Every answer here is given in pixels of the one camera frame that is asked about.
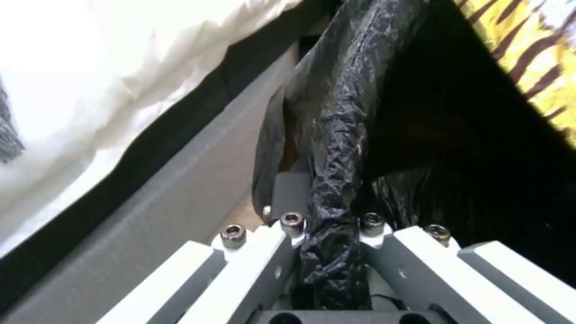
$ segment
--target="metal bolt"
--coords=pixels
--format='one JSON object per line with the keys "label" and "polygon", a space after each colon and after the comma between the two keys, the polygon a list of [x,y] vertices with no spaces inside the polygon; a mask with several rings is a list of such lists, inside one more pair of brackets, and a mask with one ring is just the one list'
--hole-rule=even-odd
{"label": "metal bolt", "polygon": [[272,207],[270,205],[266,205],[262,208],[262,220],[265,224],[270,223],[272,217]]}
{"label": "metal bolt", "polygon": [[440,242],[445,247],[448,247],[448,243],[450,242],[450,231],[442,225],[438,224],[431,224],[428,225],[424,231],[430,236],[432,236],[436,241]]}
{"label": "metal bolt", "polygon": [[246,243],[246,228],[240,224],[228,225],[220,232],[220,238],[225,248],[238,249]]}
{"label": "metal bolt", "polygon": [[384,217],[377,213],[366,213],[360,222],[360,230],[368,236],[380,235],[384,232]]}
{"label": "metal bolt", "polygon": [[297,212],[288,212],[280,217],[280,225],[291,238],[297,238],[304,230],[304,217]]}

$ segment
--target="hex socket cap screw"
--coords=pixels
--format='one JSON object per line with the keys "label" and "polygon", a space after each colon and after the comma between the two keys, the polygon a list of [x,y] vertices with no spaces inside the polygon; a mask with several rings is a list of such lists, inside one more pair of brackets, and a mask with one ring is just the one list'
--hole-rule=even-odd
{"label": "hex socket cap screw", "polygon": [[280,216],[280,225],[291,238],[297,238],[304,231],[304,217],[301,213],[288,212]]}
{"label": "hex socket cap screw", "polygon": [[228,225],[220,232],[220,238],[225,248],[236,250],[246,243],[246,228],[240,224]]}
{"label": "hex socket cap screw", "polygon": [[430,224],[424,228],[424,231],[432,236],[436,241],[445,247],[448,247],[452,234],[442,225]]}
{"label": "hex socket cap screw", "polygon": [[360,220],[360,230],[367,236],[384,233],[384,217],[377,213],[366,213]]}

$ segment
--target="bracket hole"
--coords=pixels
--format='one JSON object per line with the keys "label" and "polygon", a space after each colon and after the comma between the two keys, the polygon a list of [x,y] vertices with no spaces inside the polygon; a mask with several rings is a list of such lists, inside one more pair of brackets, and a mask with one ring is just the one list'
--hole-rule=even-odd
{"label": "bracket hole", "polygon": [[424,316],[416,313],[404,314],[399,324],[431,324]]}
{"label": "bracket hole", "polygon": [[282,312],[272,317],[270,324],[302,324],[302,321],[294,314]]}

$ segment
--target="white cloth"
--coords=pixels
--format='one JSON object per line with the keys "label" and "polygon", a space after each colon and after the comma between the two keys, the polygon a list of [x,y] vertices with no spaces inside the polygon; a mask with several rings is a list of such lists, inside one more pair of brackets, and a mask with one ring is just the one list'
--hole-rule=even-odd
{"label": "white cloth", "polygon": [[25,150],[0,163],[0,257],[109,174],[227,48],[301,0],[0,0]]}

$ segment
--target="black plastic wrap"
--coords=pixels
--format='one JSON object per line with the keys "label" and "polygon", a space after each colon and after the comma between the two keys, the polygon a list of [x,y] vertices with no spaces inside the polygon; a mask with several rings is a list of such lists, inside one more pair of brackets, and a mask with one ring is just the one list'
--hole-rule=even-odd
{"label": "black plastic wrap", "polygon": [[576,153],[524,100],[450,0],[348,0],[271,99],[252,187],[306,161],[295,307],[368,309],[358,202],[395,229],[500,240],[574,284]]}

